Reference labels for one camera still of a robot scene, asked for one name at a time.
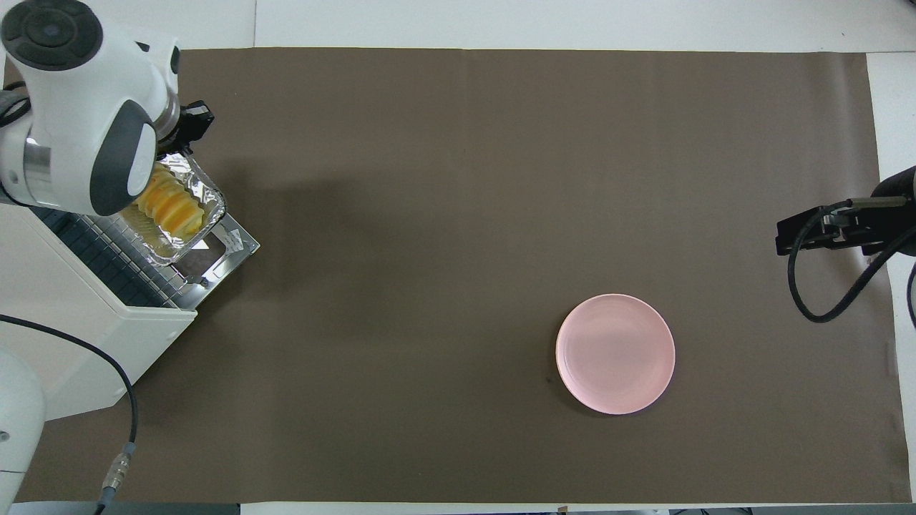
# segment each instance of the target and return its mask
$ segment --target wire rack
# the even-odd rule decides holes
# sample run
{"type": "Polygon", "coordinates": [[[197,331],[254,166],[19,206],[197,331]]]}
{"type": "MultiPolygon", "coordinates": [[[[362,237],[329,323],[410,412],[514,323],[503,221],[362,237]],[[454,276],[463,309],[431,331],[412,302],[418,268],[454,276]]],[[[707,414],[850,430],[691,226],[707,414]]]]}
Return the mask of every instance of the wire rack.
{"type": "Polygon", "coordinates": [[[189,282],[173,267],[154,267],[143,241],[119,216],[96,217],[47,208],[32,212],[126,305],[178,308],[189,282]]]}

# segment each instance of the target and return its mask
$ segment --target cable connector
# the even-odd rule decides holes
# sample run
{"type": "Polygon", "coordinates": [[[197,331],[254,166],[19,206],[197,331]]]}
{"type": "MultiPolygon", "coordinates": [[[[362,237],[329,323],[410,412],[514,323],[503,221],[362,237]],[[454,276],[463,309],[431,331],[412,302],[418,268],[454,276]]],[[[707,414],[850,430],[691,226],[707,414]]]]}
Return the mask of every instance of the cable connector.
{"type": "Polygon", "coordinates": [[[116,456],[112,462],[111,467],[108,469],[108,474],[102,482],[102,495],[99,497],[98,502],[100,511],[111,503],[117,490],[124,484],[127,470],[130,468],[130,458],[133,457],[135,450],[136,444],[132,442],[124,444],[121,454],[116,456]]]}

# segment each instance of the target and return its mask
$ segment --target white table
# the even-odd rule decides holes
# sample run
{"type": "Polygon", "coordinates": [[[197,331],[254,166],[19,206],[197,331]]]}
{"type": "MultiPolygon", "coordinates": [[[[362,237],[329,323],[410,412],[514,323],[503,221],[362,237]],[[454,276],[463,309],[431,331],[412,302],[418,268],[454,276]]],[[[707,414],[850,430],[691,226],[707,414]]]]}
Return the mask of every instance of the white table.
{"type": "MultiPolygon", "coordinates": [[[[188,49],[382,47],[865,52],[881,178],[916,164],[916,5],[903,0],[83,0],[102,16],[178,33],[188,49]]],[[[869,192],[850,192],[864,196],[869,192]]],[[[912,258],[889,262],[900,393],[916,491],[912,258]]],[[[276,513],[651,510],[564,504],[262,503],[276,513]]]]}

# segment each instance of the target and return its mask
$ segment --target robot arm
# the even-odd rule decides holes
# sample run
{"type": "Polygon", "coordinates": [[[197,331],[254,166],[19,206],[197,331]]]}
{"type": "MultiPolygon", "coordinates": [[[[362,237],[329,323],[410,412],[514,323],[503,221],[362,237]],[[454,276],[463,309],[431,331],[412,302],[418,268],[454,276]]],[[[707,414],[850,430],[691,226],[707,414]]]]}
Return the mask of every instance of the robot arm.
{"type": "Polygon", "coordinates": [[[9,510],[45,424],[41,383],[0,346],[0,514],[9,510]]]}
{"type": "Polygon", "coordinates": [[[114,214],[147,186],[179,120],[177,40],[135,41],[76,0],[27,0],[0,39],[31,112],[0,129],[0,201],[114,214]]]}
{"type": "MultiPolygon", "coordinates": [[[[790,216],[776,225],[776,253],[789,256],[787,277],[796,307],[812,322],[830,322],[856,299],[878,270],[900,252],[916,256],[916,167],[882,181],[870,197],[846,199],[790,216]],[[805,305],[795,281],[795,261],[801,250],[809,248],[862,247],[873,256],[846,295],[824,314],[815,314],[805,305]]],[[[910,318],[916,326],[916,267],[910,274],[907,301],[910,318]]]]}

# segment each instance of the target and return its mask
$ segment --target brown paper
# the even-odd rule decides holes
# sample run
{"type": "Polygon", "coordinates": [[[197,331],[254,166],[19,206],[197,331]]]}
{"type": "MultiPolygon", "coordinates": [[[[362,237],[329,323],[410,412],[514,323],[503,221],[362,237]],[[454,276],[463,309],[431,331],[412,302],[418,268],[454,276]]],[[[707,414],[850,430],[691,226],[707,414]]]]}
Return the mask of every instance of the brown paper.
{"type": "MultiPolygon", "coordinates": [[[[263,247],[137,383],[120,499],[910,501],[887,277],[809,323],[773,245],[878,183],[863,55],[206,50],[180,86],[263,247]],[[554,363],[606,292],[677,347],[627,416],[554,363]]],[[[861,268],[806,252],[802,292],[861,268]]],[[[92,499],[127,421],[49,422],[20,500],[92,499]]]]}

